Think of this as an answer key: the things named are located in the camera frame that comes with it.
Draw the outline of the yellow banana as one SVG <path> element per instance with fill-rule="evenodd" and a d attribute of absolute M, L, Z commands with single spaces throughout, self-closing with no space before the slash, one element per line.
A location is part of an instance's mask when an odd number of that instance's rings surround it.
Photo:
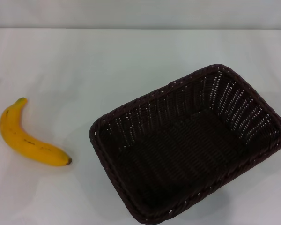
<path fill-rule="evenodd" d="M 3 111 L 0 134 L 5 143 L 21 155 L 46 165 L 71 164 L 72 158 L 62 149 L 34 138 L 22 128 L 22 110 L 27 102 L 27 98 L 21 97 Z"/>

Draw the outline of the black woven plastic basket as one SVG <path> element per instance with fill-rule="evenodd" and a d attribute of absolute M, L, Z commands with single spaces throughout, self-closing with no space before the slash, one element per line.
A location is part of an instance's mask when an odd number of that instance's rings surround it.
<path fill-rule="evenodd" d="M 130 214 L 154 225 L 279 151 L 281 117 L 213 64 L 103 115 L 89 139 Z"/>

